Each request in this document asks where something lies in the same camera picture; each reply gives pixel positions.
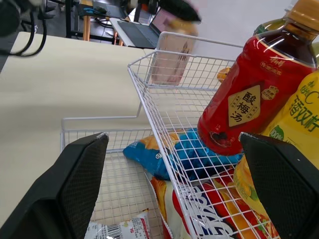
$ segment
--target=wire basket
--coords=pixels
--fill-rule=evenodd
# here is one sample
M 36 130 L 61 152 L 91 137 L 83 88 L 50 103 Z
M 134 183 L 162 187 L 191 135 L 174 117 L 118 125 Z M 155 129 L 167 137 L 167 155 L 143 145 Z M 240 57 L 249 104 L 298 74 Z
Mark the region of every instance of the wire basket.
M 160 41 L 161 39 L 165 39 L 167 35 L 170 34 L 164 33 L 163 35 L 162 33 Z M 189 38 L 195 41 L 195 44 L 196 41 L 203 41 L 196 37 L 180 34 L 172 35 L 180 38 Z M 221 44 L 220 42 L 208 40 L 205 40 L 205 42 Z M 163 67 L 161 66 L 161 62 L 170 63 Z M 204 167 L 204 165 L 186 169 L 183 164 L 184 160 L 193 165 L 192 162 L 198 160 L 200 157 L 189 158 L 187 156 L 187 158 L 180 158 L 179 151 L 174 147 L 179 141 L 175 141 L 173 137 L 170 137 L 172 133 L 186 133 L 189 129 L 192 129 L 196 133 L 199 117 L 221 84 L 217 79 L 218 73 L 226 67 L 231 67 L 233 63 L 233 60 L 157 50 L 130 64 L 128 71 L 158 142 L 191 237 L 232 239 L 239 238 L 240 235 L 241 238 L 245 238 L 245 231 L 251 230 L 256 238 L 260 238 L 255 229 L 262 227 L 268 234 L 267 238 L 277 238 L 268 233 L 266 225 L 269 222 L 261 222 L 252 210 L 241 212 L 238 208 L 238 213 L 232 215 L 228 211 L 229 216 L 223 218 L 214 211 L 214 218 L 206 217 L 205 209 L 215 210 L 213 207 L 215 205 L 211 202 L 208 202 L 208 205 L 203 204 L 201 196 L 204 194 L 209 198 L 207 195 L 209 192 L 205 190 L 198 192 L 194 189 L 194 186 L 204 188 L 203 183 L 207 181 L 214 185 L 214 178 L 221 179 L 221 175 L 218 173 L 221 172 L 220 167 L 223 167 L 223 171 L 227 172 L 227 169 L 234 168 L 236 164 L 232 164 L 230 161 L 229 163 L 222 164 L 220 156 L 215 156 L 219 160 L 220 165 L 222 165 L 219 165 L 218 168 L 217 166 L 210 166 L 216 170 L 217 173 L 215 175 L 209 175 L 208 171 L 210 169 Z M 170 75 L 170 72 L 182 72 L 182 74 Z M 189 148 L 183 146 L 183 149 L 179 149 L 184 151 L 185 155 L 187 155 L 186 151 L 188 150 L 206 149 L 203 144 L 199 148 L 194 148 L 192 143 L 188 145 L 190 145 Z M 188 172 L 197 170 L 204 170 L 209 176 L 202 178 L 196 174 L 196 179 L 190 179 Z M 228 173 L 228 176 L 233 180 L 233 174 Z M 235 187 L 230 186 L 224 189 L 227 189 L 231 195 L 230 190 L 235 189 Z M 230 199 L 236 207 L 238 207 L 236 204 L 237 200 L 233 197 Z M 258 223 L 252 225 L 246 220 L 246 226 L 237 225 L 235 217 L 242 215 L 245 219 L 244 214 L 248 212 L 256 217 Z M 232 221 L 235 229 L 229 230 L 225 228 L 225 224 L 223 223 L 225 219 Z
M 105 225 L 118 224 L 148 208 L 151 236 L 162 239 L 160 212 L 144 169 L 122 153 L 129 144 L 152 135 L 152 130 L 69 130 L 63 126 L 67 120 L 62 120 L 61 149 L 91 134 L 106 132 L 109 136 L 100 191 L 91 221 Z

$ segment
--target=laptop screen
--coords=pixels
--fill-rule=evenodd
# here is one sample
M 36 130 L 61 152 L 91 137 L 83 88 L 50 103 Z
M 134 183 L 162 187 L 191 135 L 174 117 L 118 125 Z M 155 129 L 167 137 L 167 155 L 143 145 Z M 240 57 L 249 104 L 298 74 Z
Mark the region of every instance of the laptop screen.
M 159 33 L 161 33 L 166 31 L 168 23 L 174 19 L 176 19 L 176 16 L 161 8 L 153 19 L 151 26 L 155 27 Z

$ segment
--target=white metal shelf rack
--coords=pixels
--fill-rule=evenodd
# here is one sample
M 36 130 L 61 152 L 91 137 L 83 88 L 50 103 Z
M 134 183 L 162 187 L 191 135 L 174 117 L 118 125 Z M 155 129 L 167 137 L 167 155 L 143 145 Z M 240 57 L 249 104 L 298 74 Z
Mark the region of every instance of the white metal shelf rack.
M 209 47 L 210 44 L 229 47 L 228 50 L 234 47 L 242 47 L 192 36 L 163 32 L 159 38 L 158 49 L 162 49 L 162 41 L 170 35 L 180 38 L 181 40 L 185 40 L 185 38 L 191 39 L 194 41 L 195 47 L 197 42 L 206 44 L 207 47 Z M 182 48 L 183 46 L 181 46 L 180 49 L 174 49 L 175 52 L 157 50 L 129 65 L 129 74 L 141 100 L 136 115 L 127 117 L 64 118 L 62 120 L 61 150 L 67 144 L 78 138 L 96 132 L 104 131 L 108 133 L 110 137 L 100 193 L 92 215 L 92 220 L 107 225 L 116 224 L 124 220 L 129 220 L 142 210 L 149 208 L 152 238 L 162 238 L 160 212 L 153 191 L 144 175 L 144 169 L 138 163 L 126 159 L 122 153 L 123 149 L 129 144 L 153 134 L 158 142 L 192 238 L 233 239 L 238 238 L 238 235 L 244 238 L 243 232 L 245 230 L 254 231 L 256 227 L 263 227 L 267 232 L 265 228 L 267 222 L 261 223 L 253 212 L 256 216 L 256 220 L 259 222 L 257 225 L 251 225 L 247 221 L 248 226 L 245 228 L 236 225 L 236 229 L 232 232 L 228 231 L 227 234 L 203 236 L 203 228 L 209 229 L 210 225 L 212 225 L 210 223 L 214 223 L 214 225 L 219 226 L 223 229 L 222 231 L 226 232 L 227 230 L 224 228 L 222 220 L 230 219 L 234 222 L 233 218 L 235 216 L 243 216 L 243 213 L 252 211 L 239 212 L 223 218 L 216 217 L 215 220 L 209 222 L 209 219 L 204 216 L 203 210 L 207 207 L 213 208 L 212 204 L 203 206 L 198 203 L 200 201 L 200 194 L 204 193 L 207 196 L 207 191 L 198 193 L 194 190 L 193 186 L 200 186 L 204 182 L 212 182 L 213 178 L 220 178 L 220 174 L 207 178 L 197 177 L 194 180 L 190 180 L 187 176 L 187 171 L 194 169 L 185 169 L 181 161 L 192 161 L 194 158 L 180 159 L 178 157 L 178 153 L 174 147 L 177 142 L 172 140 L 170 134 L 177 131 L 187 131 L 190 128 L 196 130 L 195 128 L 197 127 L 199 117 L 220 86 L 220 82 L 217 80 L 218 72 L 226 67 L 231 67 L 234 63 L 234 60 L 177 53 L 180 52 Z M 154 67 L 160 67 L 156 65 L 156 60 L 168 60 L 168 58 L 170 58 L 167 57 L 168 55 L 174 56 L 175 59 L 177 57 L 177 61 L 180 61 L 182 66 L 177 69 L 168 67 L 170 70 L 183 71 L 180 82 L 175 86 L 167 85 L 165 82 L 157 81 L 155 83 L 152 81 Z M 127 122 L 130 122 L 130 120 L 139 116 L 142 107 L 151 125 L 149 129 L 75 130 L 68 129 L 65 126 L 66 122 L 70 120 L 125 119 L 128 120 Z M 234 168 L 235 165 L 229 162 L 224 164 L 223 167 L 226 170 L 229 167 Z M 230 186 L 226 189 L 229 192 L 233 187 L 234 186 Z M 230 201 L 236 205 L 237 199 L 231 198 Z M 269 234 L 267 238 L 275 239 L 275 237 L 271 237 Z
M 240 47 L 233 44 L 215 42 L 174 33 L 162 33 L 159 42 L 170 35 L 180 38 L 181 40 L 185 40 L 185 38 L 191 39 L 194 41 L 195 46 L 197 42 L 205 42 L 205 44 L 219 44 L 221 46 L 229 46 L 230 48 Z M 171 61 L 171 59 L 178 60 L 172 61 L 172 66 L 169 67 L 162 67 L 158 64 L 159 61 Z M 243 232 L 245 230 L 252 230 L 256 238 L 259 238 L 254 230 L 257 227 L 263 227 L 267 232 L 265 228 L 267 222 L 261 223 L 256 214 L 252 211 L 259 224 L 251 225 L 246 220 L 249 226 L 243 228 L 236 225 L 236 229 L 233 232 L 229 232 L 222 237 L 218 235 L 203 236 L 203 228 L 208 229 L 212 222 L 204 216 L 203 212 L 205 208 L 199 203 L 200 195 L 203 192 L 196 193 L 193 186 L 202 185 L 205 181 L 212 183 L 212 179 L 214 177 L 220 178 L 220 174 L 205 179 L 199 178 L 197 175 L 195 180 L 190 180 L 187 171 L 195 169 L 185 169 L 182 160 L 191 162 L 192 160 L 195 160 L 195 158 L 180 159 L 178 157 L 178 152 L 174 147 L 176 141 L 173 141 L 169 136 L 170 133 L 186 132 L 190 128 L 193 128 L 194 131 L 196 131 L 199 117 L 221 84 L 217 79 L 218 72 L 226 67 L 231 67 L 233 63 L 233 60 L 157 50 L 133 62 L 128 68 L 145 113 L 149 119 L 154 136 L 157 139 L 159 149 L 163 155 L 166 168 L 182 207 L 192 238 L 232 239 L 234 237 L 237 238 L 238 235 L 244 238 Z M 166 75 L 165 73 L 172 72 L 172 69 L 183 71 L 183 75 L 178 78 L 180 80 L 179 83 L 175 86 L 169 85 L 167 82 L 159 82 L 158 79 L 153 81 L 154 77 L 158 76 L 162 77 L 162 79 L 167 78 L 169 75 Z M 188 149 L 197 148 L 183 148 L 182 150 L 186 151 Z M 229 167 L 235 167 L 231 162 L 224 164 L 223 166 L 225 170 Z M 205 169 L 202 165 L 197 169 L 206 170 L 207 168 Z M 234 188 L 234 186 L 227 187 L 228 192 L 231 188 Z M 235 201 L 238 199 L 232 197 L 231 200 L 234 202 L 234 205 L 236 205 Z M 231 215 L 226 218 L 235 223 L 234 217 L 239 214 L 245 218 L 243 212 L 239 212 L 236 215 Z M 218 225 L 219 223 L 220 227 L 223 228 L 224 231 L 227 231 L 222 224 L 222 220 L 226 218 L 217 217 L 213 223 L 215 223 L 215 225 Z
M 113 117 L 98 117 L 111 120 Z M 66 118 L 70 120 L 96 120 L 96 118 Z M 95 204 L 91 221 L 105 225 L 118 224 L 130 220 L 145 209 L 149 209 L 151 236 L 162 239 L 161 216 L 153 190 L 145 176 L 143 167 L 126 159 L 122 151 L 129 144 L 150 136 L 151 129 L 126 130 L 77 130 L 62 128 L 61 149 L 79 138 L 106 132 L 109 144 L 105 155 L 100 192 Z

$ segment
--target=laptop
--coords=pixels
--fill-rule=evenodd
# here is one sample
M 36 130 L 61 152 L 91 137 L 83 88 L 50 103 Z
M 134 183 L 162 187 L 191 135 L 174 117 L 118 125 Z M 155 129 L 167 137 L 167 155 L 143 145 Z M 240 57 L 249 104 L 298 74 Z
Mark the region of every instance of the laptop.
M 176 17 L 164 9 L 160 9 L 149 25 L 119 21 L 120 28 L 131 42 L 139 48 L 154 49 L 157 46 L 161 32 L 166 31 L 167 24 Z
M 127 17 L 126 12 L 117 5 L 107 4 L 103 2 L 93 1 L 93 8 L 102 7 L 106 10 L 106 16 L 113 18 L 125 18 Z

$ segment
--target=red plastic bottle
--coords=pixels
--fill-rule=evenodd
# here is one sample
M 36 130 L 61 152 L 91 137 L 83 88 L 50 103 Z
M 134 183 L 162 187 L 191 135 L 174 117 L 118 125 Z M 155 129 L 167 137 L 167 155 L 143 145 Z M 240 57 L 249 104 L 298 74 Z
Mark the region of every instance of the red plastic bottle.
M 312 12 L 307 8 L 302 14 L 301 7 L 309 3 Z M 311 43 L 319 32 L 319 1 L 299 0 L 294 9 L 284 28 L 246 42 L 199 119 L 198 134 L 214 152 L 240 153 L 240 132 L 261 133 L 302 79 L 316 70 Z

